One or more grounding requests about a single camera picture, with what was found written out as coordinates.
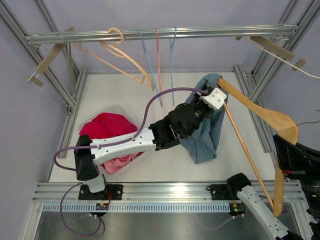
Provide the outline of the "grey blue t shirt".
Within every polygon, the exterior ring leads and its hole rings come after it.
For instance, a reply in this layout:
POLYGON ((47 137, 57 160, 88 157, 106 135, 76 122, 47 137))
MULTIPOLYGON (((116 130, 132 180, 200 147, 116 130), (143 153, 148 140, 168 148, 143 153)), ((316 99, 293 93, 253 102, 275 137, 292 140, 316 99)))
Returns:
MULTIPOLYGON (((207 86, 215 88, 219 78, 217 73, 205 75, 195 86, 196 89, 204 90, 207 86)), ((195 100, 195 92, 192 92, 185 100, 191 104, 195 100)), ((199 128, 188 139, 179 139, 180 144, 188 151, 196 164, 205 163, 217 158, 217 149, 220 142, 222 125, 225 116, 225 108, 221 107, 214 111, 209 118, 205 118, 199 128)))

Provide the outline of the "light blue wire hanger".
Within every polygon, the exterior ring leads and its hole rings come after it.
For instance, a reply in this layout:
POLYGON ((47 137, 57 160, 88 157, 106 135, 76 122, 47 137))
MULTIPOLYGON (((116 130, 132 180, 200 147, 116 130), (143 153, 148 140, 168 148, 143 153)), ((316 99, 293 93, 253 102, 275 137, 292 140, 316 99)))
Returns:
POLYGON ((148 64, 149 73, 150 73, 150 76, 151 76, 151 79, 152 79, 152 83, 154 85, 155 92, 157 94, 159 94, 160 91, 158 89, 158 86, 157 86, 157 83, 156 83, 156 79, 155 79, 155 75, 154 75, 154 72, 153 72, 153 69, 152 69, 152 66, 151 66, 150 58, 149 58, 148 51, 147 51, 147 48, 146 48, 146 45, 145 45, 145 41, 144 41, 144 36, 143 36, 142 30, 139 27, 138 27, 138 32, 139 32, 139 35, 140 35, 140 38, 141 38, 142 49, 143 49, 143 52, 144 52, 144 56, 145 56, 146 62, 148 64))

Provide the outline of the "pink wire hanger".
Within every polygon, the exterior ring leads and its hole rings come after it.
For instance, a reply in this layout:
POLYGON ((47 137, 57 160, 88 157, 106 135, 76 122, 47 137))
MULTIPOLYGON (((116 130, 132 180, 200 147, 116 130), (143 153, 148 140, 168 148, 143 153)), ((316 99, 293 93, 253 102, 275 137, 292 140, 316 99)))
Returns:
MULTIPOLYGON (((159 48, 159 28, 156 27, 156 53, 157 53, 157 70, 158 70, 158 84, 159 91, 162 92, 162 77, 161 77, 161 65, 160 65, 160 48, 159 48)), ((163 108, 163 97, 160 96, 160 105, 163 108)))

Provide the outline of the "red t shirt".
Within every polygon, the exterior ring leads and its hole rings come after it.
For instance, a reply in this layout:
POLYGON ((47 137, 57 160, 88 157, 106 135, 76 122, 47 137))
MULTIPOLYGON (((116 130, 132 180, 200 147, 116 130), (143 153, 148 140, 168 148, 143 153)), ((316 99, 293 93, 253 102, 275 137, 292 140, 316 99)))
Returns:
POLYGON ((90 139, 106 139, 137 131, 137 126, 121 114, 103 112, 92 121, 84 124, 80 136, 88 135, 90 139))

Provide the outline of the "beige plastic hanger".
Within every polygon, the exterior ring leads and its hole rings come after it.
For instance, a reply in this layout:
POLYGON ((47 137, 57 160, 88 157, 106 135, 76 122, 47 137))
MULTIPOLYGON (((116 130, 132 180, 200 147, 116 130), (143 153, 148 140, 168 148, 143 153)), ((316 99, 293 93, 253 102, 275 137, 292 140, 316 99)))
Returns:
POLYGON ((154 84, 154 81, 152 80, 151 76, 147 73, 147 71, 137 62, 135 61, 132 57, 130 57, 128 54, 126 54, 125 52, 123 52, 121 49, 119 49, 117 46, 118 45, 122 45, 125 41, 125 36, 123 35, 123 33, 115 28, 115 27, 110 27, 107 32, 109 34, 112 33, 117 33, 120 36, 120 40, 116 41, 113 44, 110 44, 106 41, 100 41, 99 44, 107 51, 109 52, 111 55, 120 58, 120 59, 125 59, 130 61, 142 74, 142 78, 139 79, 137 76, 131 75, 123 70, 121 70, 120 68, 114 66, 113 64, 105 61, 104 59, 100 58, 99 56, 97 56, 96 54, 90 52, 88 49, 82 47, 82 43, 74 43, 74 46, 77 47, 78 49, 80 49, 81 51, 87 53, 88 55, 90 55, 91 57, 94 57, 95 59, 99 60, 100 62, 104 63, 105 65, 111 67, 112 69, 118 71, 119 73, 137 81, 138 83, 145 85, 145 86, 149 86, 151 88, 152 91, 154 91, 156 89, 156 85, 154 84))

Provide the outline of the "light pink t shirt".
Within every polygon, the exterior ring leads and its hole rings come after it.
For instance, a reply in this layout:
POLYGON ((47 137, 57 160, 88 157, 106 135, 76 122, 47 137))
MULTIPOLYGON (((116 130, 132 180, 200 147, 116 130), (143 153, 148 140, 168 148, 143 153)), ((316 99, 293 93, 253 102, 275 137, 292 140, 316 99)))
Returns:
POLYGON ((129 165, 132 161, 142 155, 144 152, 132 153, 129 155, 113 158, 104 162, 101 166, 106 170, 109 175, 114 175, 129 165))

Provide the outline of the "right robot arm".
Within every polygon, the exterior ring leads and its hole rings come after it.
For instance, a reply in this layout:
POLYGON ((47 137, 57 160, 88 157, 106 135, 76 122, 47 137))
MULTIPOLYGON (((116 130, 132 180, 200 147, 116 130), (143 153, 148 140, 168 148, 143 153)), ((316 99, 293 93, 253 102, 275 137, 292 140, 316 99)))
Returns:
POLYGON ((226 193, 232 199, 241 200, 263 227, 271 240, 299 240, 301 237, 278 220, 283 207, 284 179, 298 180, 314 222, 309 226, 311 239, 320 238, 320 152, 298 142, 289 141, 276 134, 273 136, 277 162, 272 208, 269 209, 252 186, 249 179, 238 173, 226 181, 226 193))

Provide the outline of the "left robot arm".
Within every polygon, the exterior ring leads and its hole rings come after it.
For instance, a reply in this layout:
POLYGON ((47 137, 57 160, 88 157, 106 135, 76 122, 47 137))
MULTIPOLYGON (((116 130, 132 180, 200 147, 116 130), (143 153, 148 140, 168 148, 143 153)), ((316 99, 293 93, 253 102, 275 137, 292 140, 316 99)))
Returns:
POLYGON ((97 200, 107 195, 105 179, 98 166, 112 159, 140 152, 155 152, 182 145, 197 163, 214 159, 219 145, 224 104, 227 97, 217 93, 195 94, 167 116, 149 127, 111 138, 90 138, 83 134, 74 151, 76 178, 84 181, 97 200))

